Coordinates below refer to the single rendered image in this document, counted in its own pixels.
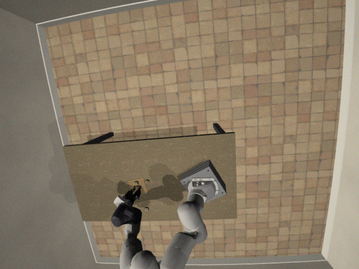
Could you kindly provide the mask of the tan square mat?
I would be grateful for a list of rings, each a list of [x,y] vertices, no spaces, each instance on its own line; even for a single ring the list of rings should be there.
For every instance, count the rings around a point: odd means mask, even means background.
[[[143,193],[148,193],[144,178],[139,178],[139,179],[133,179],[133,180],[128,180],[130,189],[132,189],[135,186],[135,181],[139,181],[138,185],[141,185],[141,194]]]

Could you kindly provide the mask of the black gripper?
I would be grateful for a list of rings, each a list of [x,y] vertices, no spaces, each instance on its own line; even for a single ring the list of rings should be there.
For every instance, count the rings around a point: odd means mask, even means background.
[[[125,199],[127,199],[127,200],[130,200],[130,201],[132,202],[132,205],[133,205],[133,203],[134,203],[134,201],[135,201],[136,199],[139,200],[139,197],[140,197],[140,194],[141,194],[141,190],[140,190],[140,189],[141,189],[141,185],[139,185],[137,191],[134,193],[135,189],[136,189],[136,186],[134,186],[134,187],[131,189],[131,191],[128,191],[128,192],[123,196],[123,198],[125,198]],[[134,194],[133,194],[133,193],[134,193]],[[127,196],[129,196],[129,197],[127,197]]]

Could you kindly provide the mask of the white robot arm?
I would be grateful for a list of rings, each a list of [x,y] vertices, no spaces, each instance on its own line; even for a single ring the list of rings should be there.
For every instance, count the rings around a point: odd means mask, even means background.
[[[218,191],[214,178],[192,179],[188,185],[187,201],[177,209],[184,233],[174,235],[159,262],[151,251],[142,250],[141,241],[137,238],[140,232],[141,210],[133,207],[130,200],[117,196],[114,204],[118,208],[113,213],[111,222],[116,227],[125,224],[127,237],[121,248],[120,269],[184,269],[194,246],[207,239],[206,226],[200,214],[205,201],[218,194]]]

